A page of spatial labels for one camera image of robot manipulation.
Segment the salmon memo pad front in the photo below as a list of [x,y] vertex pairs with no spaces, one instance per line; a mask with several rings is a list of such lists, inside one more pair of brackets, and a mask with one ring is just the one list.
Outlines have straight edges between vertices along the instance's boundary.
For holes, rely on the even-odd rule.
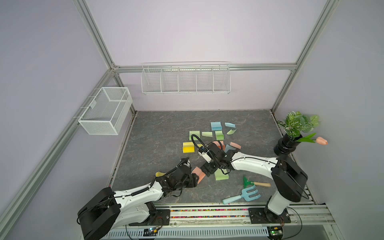
[[225,150],[225,145],[223,141],[213,141],[213,143],[221,150]]

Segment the torn salmon page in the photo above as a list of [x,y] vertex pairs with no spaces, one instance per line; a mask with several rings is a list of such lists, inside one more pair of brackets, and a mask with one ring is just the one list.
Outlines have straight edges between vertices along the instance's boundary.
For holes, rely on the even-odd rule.
[[230,143],[230,146],[234,147],[234,148],[237,148],[239,150],[242,148],[239,144],[236,144],[236,143],[233,143],[233,142]]

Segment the light green memo pad small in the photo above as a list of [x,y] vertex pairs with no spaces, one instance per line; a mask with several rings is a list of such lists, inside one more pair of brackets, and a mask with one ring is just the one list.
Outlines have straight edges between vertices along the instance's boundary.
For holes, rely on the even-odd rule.
[[224,140],[224,134],[223,131],[215,131],[216,140],[223,141]]

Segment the red memo pad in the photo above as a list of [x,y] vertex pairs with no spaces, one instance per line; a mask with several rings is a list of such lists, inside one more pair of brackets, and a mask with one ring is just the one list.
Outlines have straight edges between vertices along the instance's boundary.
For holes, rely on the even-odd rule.
[[192,174],[196,174],[198,176],[198,184],[203,180],[203,178],[206,176],[206,174],[199,168],[195,167],[192,171]]

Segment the torn light green page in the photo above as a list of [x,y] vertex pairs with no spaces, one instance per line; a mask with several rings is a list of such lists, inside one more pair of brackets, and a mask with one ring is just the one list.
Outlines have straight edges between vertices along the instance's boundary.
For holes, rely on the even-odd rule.
[[213,132],[202,132],[203,137],[213,137]]
[[231,129],[227,132],[227,135],[233,135],[237,129]]

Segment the light blue memo pad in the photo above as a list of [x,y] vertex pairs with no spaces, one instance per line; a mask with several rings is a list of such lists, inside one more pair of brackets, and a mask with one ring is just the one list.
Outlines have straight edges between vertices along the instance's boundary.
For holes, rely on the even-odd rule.
[[221,122],[211,122],[212,131],[221,131],[223,129]]

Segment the torn light blue page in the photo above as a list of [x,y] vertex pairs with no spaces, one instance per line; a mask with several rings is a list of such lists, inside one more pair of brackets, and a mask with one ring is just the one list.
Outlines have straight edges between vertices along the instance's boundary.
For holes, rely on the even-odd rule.
[[228,128],[236,128],[235,124],[225,122],[225,126]]
[[232,147],[230,145],[225,146],[224,152],[227,153],[228,151],[236,151],[237,149],[235,147]]

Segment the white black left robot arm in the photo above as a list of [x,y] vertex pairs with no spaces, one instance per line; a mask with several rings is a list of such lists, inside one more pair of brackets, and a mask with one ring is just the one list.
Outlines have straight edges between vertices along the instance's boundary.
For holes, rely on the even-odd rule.
[[114,228],[145,221],[151,223],[157,214],[154,202],[184,188],[194,188],[198,181],[189,158],[184,158],[172,170],[154,177],[146,185],[123,191],[103,188],[78,211],[77,223],[83,238],[100,240]]

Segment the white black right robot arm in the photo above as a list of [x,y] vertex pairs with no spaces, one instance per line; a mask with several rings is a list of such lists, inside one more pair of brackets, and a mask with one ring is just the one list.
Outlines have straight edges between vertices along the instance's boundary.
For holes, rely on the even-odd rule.
[[206,161],[201,170],[207,177],[216,170],[227,170],[227,173],[247,171],[272,179],[277,191],[268,200],[263,213],[269,222],[279,218],[290,204],[300,202],[305,193],[308,175],[287,155],[263,158],[237,150],[223,151],[214,143],[198,147],[198,151]]

